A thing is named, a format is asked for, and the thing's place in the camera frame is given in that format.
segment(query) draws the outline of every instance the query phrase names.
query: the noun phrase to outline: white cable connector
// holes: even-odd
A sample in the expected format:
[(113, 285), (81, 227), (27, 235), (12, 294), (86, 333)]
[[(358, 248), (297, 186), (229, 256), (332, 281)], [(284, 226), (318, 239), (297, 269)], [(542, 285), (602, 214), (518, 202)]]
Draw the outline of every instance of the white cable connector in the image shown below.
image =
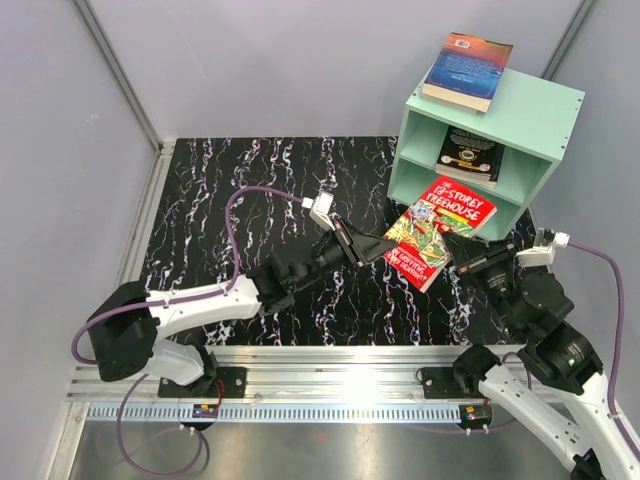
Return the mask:
[(161, 298), (157, 298), (155, 300), (160, 300), (162, 302), (164, 302), (164, 305), (162, 306), (162, 308), (167, 309), (171, 306), (171, 296), (175, 295), (175, 291), (170, 291), (170, 292), (160, 292), (161, 294)]
[(335, 230), (331, 218), (329, 218), (329, 212), (331, 211), (331, 205), (333, 204), (333, 195), (327, 192), (320, 191), (318, 196), (311, 200), (310, 198), (304, 198), (302, 200), (303, 208), (310, 208), (309, 216), (316, 222), (323, 230), (332, 231)]
[(553, 230), (538, 229), (536, 240), (532, 248), (516, 253), (521, 267), (540, 267), (551, 265), (556, 256), (557, 248), (565, 248), (569, 243), (569, 235), (556, 233)]

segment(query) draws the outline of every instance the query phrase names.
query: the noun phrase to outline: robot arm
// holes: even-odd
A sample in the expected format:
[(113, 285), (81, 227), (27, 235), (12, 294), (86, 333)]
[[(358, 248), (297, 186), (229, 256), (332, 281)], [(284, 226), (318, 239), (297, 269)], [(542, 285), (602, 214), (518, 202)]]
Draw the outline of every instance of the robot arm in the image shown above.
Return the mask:
[(361, 233), (344, 219), (332, 218), (332, 201), (326, 192), (303, 201), (311, 218), (325, 230), (318, 242), (304, 237), (287, 242), (239, 276), (231, 289), (225, 282), (147, 293), (142, 282), (121, 285), (89, 320), (129, 304), (148, 303), (149, 307), (115, 315), (89, 330), (100, 378), (109, 382), (149, 373), (188, 385), (197, 396), (215, 379), (214, 361), (204, 347), (180, 345), (169, 337), (215, 322), (276, 313), (293, 305), (298, 290), (344, 266), (372, 262), (396, 246), (391, 240)]
[[(542, 230), (534, 247), (516, 254), (509, 239), (485, 243), (445, 234), (458, 273), (488, 295), (525, 367), (556, 389), (578, 426), (535, 398), (486, 347), (474, 345), (454, 362), (454, 378), (467, 393), (480, 392), (502, 405), (572, 472), (575, 480), (640, 479), (640, 462), (616, 425), (607, 403), (608, 380), (589, 341), (565, 317), (573, 303), (555, 277), (522, 267), (548, 265), (568, 235)], [(618, 409), (630, 441), (640, 441)]]

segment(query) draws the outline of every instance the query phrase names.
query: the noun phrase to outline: gray wall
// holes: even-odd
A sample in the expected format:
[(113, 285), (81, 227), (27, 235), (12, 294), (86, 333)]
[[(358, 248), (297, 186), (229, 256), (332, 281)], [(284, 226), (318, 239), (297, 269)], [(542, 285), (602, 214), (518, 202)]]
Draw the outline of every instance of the gray wall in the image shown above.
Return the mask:
[(0, 2), (0, 478), (43, 478), (151, 149), (68, 0)]
[[(560, 167), (534, 206), (538, 224), (604, 250), (621, 264), (626, 329), (619, 400), (640, 429), (640, 2), (600, 2), (555, 79), (586, 91)], [(570, 320), (596, 345), (607, 367), (613, 352), (616, 293), (606, 262), (561, 251), (554, 270), (577, 304)]]
[(389, 135), (451, 31), (542, 73), (579, 0), (91, 0), (162, 138)]

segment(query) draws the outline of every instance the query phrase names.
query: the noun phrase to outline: shelf compartment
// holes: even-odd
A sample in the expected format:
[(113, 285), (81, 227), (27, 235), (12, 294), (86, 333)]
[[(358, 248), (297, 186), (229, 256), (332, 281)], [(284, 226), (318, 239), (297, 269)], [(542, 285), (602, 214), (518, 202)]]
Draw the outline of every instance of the shelf compartment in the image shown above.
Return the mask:
[[(449, 126), (412, 111), (408, 112), (407, 125), (411, 126), (410, 130), (407, 129), (407, 132), (411, 133), (400, 150), (400, 158), (435, 170)], [(551, 168), (549, 162), (511, 147), (505, 147), (500, 176), (495, 188), (476, 185), (465, 180), (456, 179), (456, 181), (480, 192), (523, 205), (546, 173), (547, 168)]]
[[(440, 176), (433, 170), (420, 167), (402, 158), (398, 159), (396, 169), (388, 196), (404, 205), (414, 203)], [(474, 186), (470, 188), (498, 208), (498, 211), (482, 227), (478, 235), (489, 240), (504, 238), (517, 221), (520, 207), (490, 193), (481, 192)]]

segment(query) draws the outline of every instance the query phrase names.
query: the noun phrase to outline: wooden shelf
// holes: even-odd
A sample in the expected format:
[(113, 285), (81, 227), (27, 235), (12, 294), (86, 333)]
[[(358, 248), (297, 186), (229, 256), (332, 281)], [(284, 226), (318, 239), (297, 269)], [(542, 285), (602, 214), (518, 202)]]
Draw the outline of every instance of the wooden shelf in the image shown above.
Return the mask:
[(481, 236), (504, 238), (564, 157), (584, 92), (505, 69), (487, 113), (423, 98), (407, 101), (388, 196), (411, 204), (438, 178), (435, 165), (449, 125), (505, 145), (495, 188), (465, 184), (498, 207)]

